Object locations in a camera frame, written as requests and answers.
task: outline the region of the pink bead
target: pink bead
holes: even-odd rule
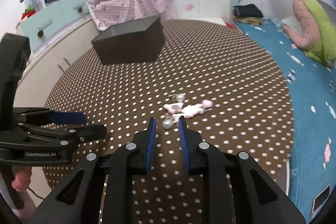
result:
[[[203,100],[202,101],[202,107],[212,107],[213,106],[213,102],[211,100]]]

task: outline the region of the light blue drawer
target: light blue drawer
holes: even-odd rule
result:
[[[59,4],[55,2],[22,22],[20,29],[23,35],[29,37],[31,51],[34,51],[66,24]],[[42,37],[38,37],[39,30],[43,32]]]
[[[87,1],[88,0],[60,0],[58,2],[67,24],[89,12],[86,4]]]

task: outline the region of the human hand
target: human hand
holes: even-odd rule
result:
[[[17,191],[27,190],[30,184],[31,176],[32,168],[23,167],[15,174],[15,179],[12,181],[12,187]]]

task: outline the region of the blue bedspread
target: blue bedspread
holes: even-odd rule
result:
[[[309,223],[318,212],[312,213],[314,198],[328,185],[331,192],[336,183],[336,94],[331,87],[336,86],[336,71],[292,48],[292,41],[270,20],[260,27],[238,26],[269,52],[285,79],[294,70],[295,80],[287,83],[294,112],[289,197]]]

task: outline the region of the brown polka dot tablecloth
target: brown polka dot tablecloth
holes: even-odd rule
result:
[[[184,93],[184,106],[212,100],[212,110],[186,120],[189,127],[223,152],[249,152],[273,179],[293,144],[291,100],[275,61],[239,31],[170,20],[163,32],[166,43],[154,63],[103,66],[91,49],[64,73],[46,107],[82,111],[88,124],[105,124],[108,135],[79,145],[73,164],[44,172],[54,187],[88,153],[115,152],[156,117],[152,170],[133,178],[134,223],[196,224],[201,222],[202,178],[183,169],[177,124],[162,127],[169,95]]]

